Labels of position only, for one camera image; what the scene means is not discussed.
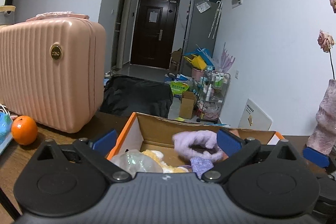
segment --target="black bag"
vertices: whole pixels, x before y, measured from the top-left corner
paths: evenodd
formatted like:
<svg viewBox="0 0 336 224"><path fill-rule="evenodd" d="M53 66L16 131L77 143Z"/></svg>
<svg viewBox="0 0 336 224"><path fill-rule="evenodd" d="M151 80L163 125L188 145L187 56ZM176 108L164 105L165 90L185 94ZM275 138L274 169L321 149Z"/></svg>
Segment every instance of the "black bag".
<svg viewBox="0 0 336 224"><path fill-rule="evenodd" d="M114 75L106 83L101 112L129 117L132 112L168 118L173 103L170 86L165 83Z"/></svg>

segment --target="blue gripper pad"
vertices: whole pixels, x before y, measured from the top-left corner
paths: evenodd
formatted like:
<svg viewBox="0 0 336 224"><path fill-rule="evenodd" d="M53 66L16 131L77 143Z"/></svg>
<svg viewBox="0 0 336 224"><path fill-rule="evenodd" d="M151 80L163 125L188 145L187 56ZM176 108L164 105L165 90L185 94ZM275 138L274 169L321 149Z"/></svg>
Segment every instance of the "blue gripper pad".
<svg viewBox="0 0 336 224"><path fill-rule="evenodd" d="M99 140L95 141L92 145L92 149L98 151L102 156L106 156L107 153L111 151L113 147L115 147L117 142L117 132L116 130L112 130L111 132L105 134Z"/></svg>
<svg viewBox="0 0 336 224"><path fill-rule="evenodd" d="M311 147L306 147L303 149L302 154L305 159L311 161L321 168L329 166L329 157Z"/></svg>
<svg viewBox="0 0 336 224"><path fill-rule="evenodd" d="M217 132L217 144L226 155L231 157L243 147L243 140L229 131L220 129Z"/></svg>

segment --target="screw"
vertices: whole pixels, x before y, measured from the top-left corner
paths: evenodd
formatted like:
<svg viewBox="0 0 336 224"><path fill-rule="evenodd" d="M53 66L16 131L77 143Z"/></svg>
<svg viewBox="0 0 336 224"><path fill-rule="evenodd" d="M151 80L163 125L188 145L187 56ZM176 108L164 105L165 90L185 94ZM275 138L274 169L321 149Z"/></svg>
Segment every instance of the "screw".
<svg viewBox="0 0 336 224"><path fill-rule="evenodd" d="M218 171L208 171L204 174L204 176L209 180L219 179L221 177L221 173Z"/></svg>
<svg viewBox="0 0 336 224"><path fill-rule="evenodd" d="M129 178L129 174L126 173L125 171L118 171L118 172L115 172L112 177L115 179L115 180L125 180L125 179L128 179Z"/></svg>

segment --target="doorway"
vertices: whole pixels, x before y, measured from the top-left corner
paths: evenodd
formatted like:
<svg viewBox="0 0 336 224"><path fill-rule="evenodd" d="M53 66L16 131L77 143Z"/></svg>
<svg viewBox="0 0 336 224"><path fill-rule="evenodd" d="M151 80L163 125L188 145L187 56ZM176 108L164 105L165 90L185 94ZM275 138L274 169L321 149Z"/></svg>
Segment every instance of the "doorway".
<svg viewBox="0 0 336 224"><path fill-rule="evenodd" d="M131 64L169 69L180 0L139 0Z"/></svg>
<svg viewBox="0 0 336 224"><path fill-rule="evenodd" d="M130 6L131 0L119 0L112 46L112 69L121 69L123 67L125 39Z"/></svg>

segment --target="refrigerator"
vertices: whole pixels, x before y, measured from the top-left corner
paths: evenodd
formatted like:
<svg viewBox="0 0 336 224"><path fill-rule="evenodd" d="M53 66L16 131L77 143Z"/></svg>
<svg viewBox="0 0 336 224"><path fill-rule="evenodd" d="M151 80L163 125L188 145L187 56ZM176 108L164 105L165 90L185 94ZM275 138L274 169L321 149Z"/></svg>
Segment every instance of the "refrigerator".
<svg viewBox="0 0 336 224"><path fill-rule="evenodd" d="M212 39L213 31L210 38L208 38L208 35L211 29L212 22L215 18L218 4L216 2L208 1L211 4L211 7L208 10L200 13L196 6L198 6L199 3L202 1L203 0L190 1L182 48L183 55L188 52L195 51L197 49L196 45L198 45L201 48L207 48L211 53L212 57L217 34L215 34L214 39ZM180 73L186 76L191 76L191 71L191 65L184 58L182 58Z"/></svg>

